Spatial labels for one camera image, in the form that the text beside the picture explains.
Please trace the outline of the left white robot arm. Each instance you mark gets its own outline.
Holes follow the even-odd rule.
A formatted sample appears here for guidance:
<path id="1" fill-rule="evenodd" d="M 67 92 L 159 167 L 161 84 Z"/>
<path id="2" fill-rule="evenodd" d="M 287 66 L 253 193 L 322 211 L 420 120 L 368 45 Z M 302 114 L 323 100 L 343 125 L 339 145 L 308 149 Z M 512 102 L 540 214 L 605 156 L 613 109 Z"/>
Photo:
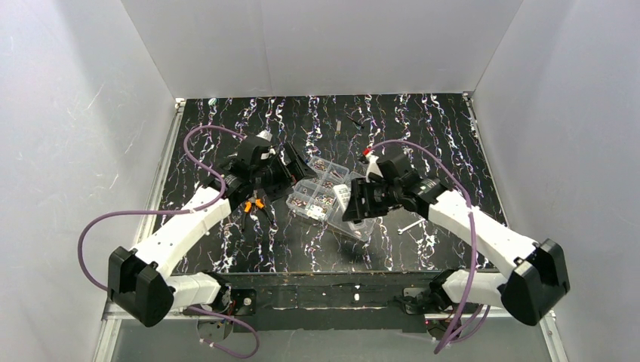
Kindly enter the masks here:
<path id="1" fill-rule="evenodd" d="M 199 272 L 173 276 L 183 256 L 216 224 L 244 205 L 256 191 L 275 201 L 301 180 L 316 177 L 293 144 L 284 145 L 287 162 L 262 136 L 247 136 L 237 154 L 214 171 L 222 177 L 199 187 L 160 229 L 130 250 L 116 248 L 109 256 L 107 296 L 146 327 L 169 311 L 212 304 L 223 288 L 218 277 Z"/>

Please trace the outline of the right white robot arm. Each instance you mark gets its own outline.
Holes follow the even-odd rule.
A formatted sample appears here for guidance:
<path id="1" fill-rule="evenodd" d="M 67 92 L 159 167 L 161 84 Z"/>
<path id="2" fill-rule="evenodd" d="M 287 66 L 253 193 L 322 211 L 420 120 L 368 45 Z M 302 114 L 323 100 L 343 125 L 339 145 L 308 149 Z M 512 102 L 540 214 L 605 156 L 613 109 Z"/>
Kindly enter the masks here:
<path id="1" fill-rule="evenodd" d="M 502 225 L 477 207 L 468 208 L 457 191 L 438 178 L 422 177 L 408 157 L 365 156 L 367 173 L 338 185 L 342 220 L 360 223 L 403 208 L 456 235 L 497 268 L 496 272 L 448 269 L 434 278 L 424 296 L 428 311 L 462 300 L 503 308 L 534 326 L 570 291 L 562 247 L 535 241 Z"/>

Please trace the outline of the white remote control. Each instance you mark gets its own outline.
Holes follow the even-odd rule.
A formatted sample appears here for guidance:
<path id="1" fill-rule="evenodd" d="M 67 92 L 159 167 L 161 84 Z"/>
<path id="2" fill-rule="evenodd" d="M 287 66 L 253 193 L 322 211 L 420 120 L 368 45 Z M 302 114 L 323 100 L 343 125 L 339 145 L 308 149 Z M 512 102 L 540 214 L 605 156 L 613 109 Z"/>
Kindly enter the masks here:
<path id="1" fill-rule="evenodd" d="M 346 184 L 337 184 L 333 187 L 340 209 L 344 212 L 349 204 L 351 195 L 350 187 Z"/>

